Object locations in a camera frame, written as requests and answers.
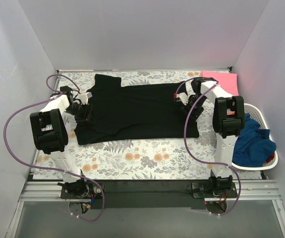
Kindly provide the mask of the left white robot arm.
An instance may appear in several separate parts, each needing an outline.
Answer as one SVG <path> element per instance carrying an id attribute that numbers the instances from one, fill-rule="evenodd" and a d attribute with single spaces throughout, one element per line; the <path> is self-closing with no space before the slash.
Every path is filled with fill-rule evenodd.
<path id="1" fill-rule="evenodd" d="M 63 171 L 63 182 L 59 186 L 64 192 L 85 198 L 89 194 L 89 186 L 85 179 L 80 178 L 83 172 L 66 149 L 69 137 L 63 114 L 73 115 L 78 123 L 90 122 L 92 104 L 89 99 L 92 94 L 87 92 L 74 97 L 68 86 L 60 90 L 62 92 L 52 95 L 51 101 L 42 110 L 30 115 L 33 140 L 36 149 L 49 155 L 57 168 Z"/>

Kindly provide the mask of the black t shirt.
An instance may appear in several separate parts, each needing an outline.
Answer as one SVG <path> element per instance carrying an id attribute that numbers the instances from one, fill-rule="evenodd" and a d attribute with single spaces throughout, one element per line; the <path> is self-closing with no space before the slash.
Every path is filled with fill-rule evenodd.
<path id="1" fill-rule="evenodd" d="M 75 129 L 79 145 L 127 139 L 183 138 L 186 114 L 176 91 L 180 83 L 122 86 L 121 78 L 96 74 L 88 91 L 91 119 Z"/>

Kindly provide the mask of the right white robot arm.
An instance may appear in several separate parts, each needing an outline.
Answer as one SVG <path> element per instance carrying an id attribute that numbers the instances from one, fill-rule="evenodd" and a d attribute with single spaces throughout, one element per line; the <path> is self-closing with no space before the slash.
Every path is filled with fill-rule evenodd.
<path id="1" fill-rule="evenodd" d="M 178 90 L 174 94 L 175 101 L 182 103 L 182 110 L 187 115 L 184 127 L 188 127 L 190 119 L 198 119 L 204 110 L 203 103 L 208 99 L 214 104 L 212 125 L 216 134 L 216 152 L 214 162 L 210 163 L 210 177 L 199 185 L 191 184 L 191 192 L 195 198 L 209 195 L 238 197 L 240 193 L 232 177 L 237 173 L 232 167 L 232 157 L 235 143 L 245 127 L 244 99 L 226 92 L 212 77 L 195 77 L 189 82 L 194 95 L 188 96 Z"/>

